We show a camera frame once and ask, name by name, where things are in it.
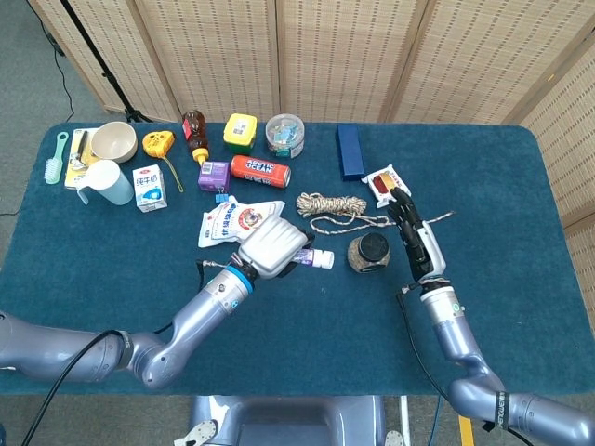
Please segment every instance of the measuring cup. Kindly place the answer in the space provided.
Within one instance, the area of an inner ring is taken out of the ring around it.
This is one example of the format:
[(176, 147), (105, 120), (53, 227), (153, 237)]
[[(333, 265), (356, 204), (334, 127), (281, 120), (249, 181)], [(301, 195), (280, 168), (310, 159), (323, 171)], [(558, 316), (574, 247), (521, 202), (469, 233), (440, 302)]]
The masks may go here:
[(112, 160), (99, 160), (86, 170), (86, 174), (76, 185), (76, 193), (88, 204), (89, 200), (83, 189), (96, 190), (113, 204), (122, 205), (132, 200), (134, 190), (126, 179), (120, 166)]

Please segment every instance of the gray carpet floor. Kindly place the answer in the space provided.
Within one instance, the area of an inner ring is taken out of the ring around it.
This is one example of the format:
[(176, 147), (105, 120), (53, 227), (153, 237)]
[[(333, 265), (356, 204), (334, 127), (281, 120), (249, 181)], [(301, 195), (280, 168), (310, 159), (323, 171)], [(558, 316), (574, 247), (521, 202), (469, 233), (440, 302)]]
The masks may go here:
[[(19, 210), (39, 142), (50, 126), (66, 119), (69, 108), (60, 73), (54, 65), (53, 50), (26, 3), (20, 0), (0, 2), (0, 29), (3, 30), (0, 39), (0, 214), (4, 214)], [(122, 119), (122, 116), (103, 111), (67, 59), (59, 58), (59, 63), (73, 97), (74, 122)], [(0, 267), (17, 218), (0, 216)], [(6, 298), (0, 296), (0, 308)], [(562, 400), (595, 414), (593, 395)], [(0, 397), (0, 423), (7, 430), (9, 445), (20, 444), (41, 401), (41, 396)], [(435, 405), (433, 397), (410, 398), (413, 445), (427, 444)], [(386, 398), (386, 408), (389, 427), (399, 429), (397, 400)], [(189, 414), (190, 398), (185, 397), (58, 395), (32, 444), (172, 444), (173, 439), (186, 434)], [(486, 434), (479, 423), (474, 424), (474, 431), (478, 445), (521, 444), (503, 432)], [(434, 445), (457, 444), (460, 444), (457, 418), (445, 404)]]

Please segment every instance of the milk carton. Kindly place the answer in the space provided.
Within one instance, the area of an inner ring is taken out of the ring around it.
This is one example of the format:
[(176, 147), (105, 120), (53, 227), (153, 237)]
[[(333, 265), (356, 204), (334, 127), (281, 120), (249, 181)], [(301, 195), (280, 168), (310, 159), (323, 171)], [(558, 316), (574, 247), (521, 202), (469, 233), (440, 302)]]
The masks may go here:
[(132, 171), (137, 208), (142, 212), (167, 207), (164, 174), (157, 164)]

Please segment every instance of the small purple carton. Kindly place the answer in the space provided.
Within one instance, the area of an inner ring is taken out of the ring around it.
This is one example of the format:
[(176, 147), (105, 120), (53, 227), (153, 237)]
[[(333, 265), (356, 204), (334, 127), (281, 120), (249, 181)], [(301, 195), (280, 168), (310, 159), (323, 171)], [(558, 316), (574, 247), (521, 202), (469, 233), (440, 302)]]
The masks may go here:
[(198, 187), (209, 192), (227, 192), (230, 188), (230, 164), (205, 161), (198, 177)]

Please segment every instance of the woven room divider panel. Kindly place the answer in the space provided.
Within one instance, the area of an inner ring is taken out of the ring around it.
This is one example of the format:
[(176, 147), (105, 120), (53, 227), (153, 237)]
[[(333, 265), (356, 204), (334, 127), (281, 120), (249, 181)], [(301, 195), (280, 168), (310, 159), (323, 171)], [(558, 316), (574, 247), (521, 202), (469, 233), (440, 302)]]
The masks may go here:
[(591, 331), (595, 335), (595, 226), (573, 232), (566, 237), (566, 243), (575, 265)]
[(595, 213), (595, 46), (522, 124), (539, 141), (562, 224)]
[(283, 111), (305, 121), (383, 121), (416, 5), (278, 0)]
[(438, 0), (391, 120), (500, 123), (594, 12), (592, 0)]
[[(99, 52), (118, 79), (133, 106), (149, 117), (177, 121), (179, 111), (173, 101), (161, 67), (152, 53), (136, 9), (119, 0), (71, 0)], [(107, 110), (124, 110), (83, 37), (59, 0), (33, 0), (36, 12), (67, 52), (69, 61)]]
[(179, 108), (208, 121), (279, 111), (274, 0), (137, 0)]

